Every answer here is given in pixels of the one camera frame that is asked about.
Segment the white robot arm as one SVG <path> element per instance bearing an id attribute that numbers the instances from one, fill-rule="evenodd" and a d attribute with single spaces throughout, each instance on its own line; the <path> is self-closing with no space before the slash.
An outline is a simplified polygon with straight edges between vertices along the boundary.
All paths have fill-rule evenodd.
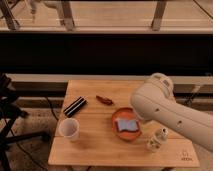
<path id="1" fill-rule="evenodd" d="M 162 73 L 153 73 L 130 98 L 136 116 L 155 120 L 213 152 L 213 115 L 170 100 L 174 83 Z"/>

